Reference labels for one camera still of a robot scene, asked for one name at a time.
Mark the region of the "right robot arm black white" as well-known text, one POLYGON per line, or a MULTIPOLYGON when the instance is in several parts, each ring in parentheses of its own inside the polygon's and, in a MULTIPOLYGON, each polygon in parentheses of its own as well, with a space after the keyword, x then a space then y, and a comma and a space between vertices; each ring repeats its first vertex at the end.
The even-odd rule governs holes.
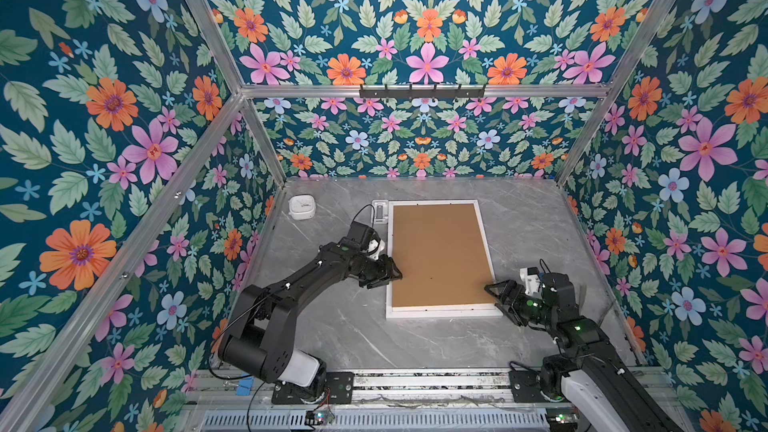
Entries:
POLYGON ((574 285, 546 272, 521 282, 484 287, 516 326, 546 332, 559 352, 542 359, 541 393, 573 404, 594 431, 679 431, 681 427, 641 385, 608 335, 580 311, 574 285))

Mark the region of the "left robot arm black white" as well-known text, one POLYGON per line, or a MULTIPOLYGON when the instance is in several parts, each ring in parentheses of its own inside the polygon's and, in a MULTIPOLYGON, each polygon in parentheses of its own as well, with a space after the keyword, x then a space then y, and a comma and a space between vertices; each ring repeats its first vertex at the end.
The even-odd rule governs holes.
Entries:
POLYGON ((218 359, 264 383, 323 388, 324 362, 295 347, 298 318, 327 289, 349 278, 366 289, 400 280, 402 273, 385 249, 377 235, 363 242, 345 237, 321 246, 287 278, 246 287, 220 335, 218 359))

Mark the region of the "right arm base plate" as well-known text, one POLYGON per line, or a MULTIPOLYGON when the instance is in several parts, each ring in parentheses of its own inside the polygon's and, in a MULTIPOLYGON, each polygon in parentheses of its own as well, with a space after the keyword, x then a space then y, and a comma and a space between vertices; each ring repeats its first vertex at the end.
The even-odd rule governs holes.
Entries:
POLYGON ((541 374, 537 370, 514 369, 508 375, 510 391, 516 403, 578 405, 602 398, 600 391, 588 383, 588 377, 579 371, 541 374))

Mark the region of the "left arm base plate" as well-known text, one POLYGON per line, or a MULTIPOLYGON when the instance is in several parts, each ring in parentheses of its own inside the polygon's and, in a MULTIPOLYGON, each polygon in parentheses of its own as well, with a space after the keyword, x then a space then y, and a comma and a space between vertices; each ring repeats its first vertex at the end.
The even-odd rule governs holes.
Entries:
POLYGON ((321 372, 307 387, 278 382, 272 392, 273 405, 313 405, 352 402, 355 375, 352 372, 321 372))

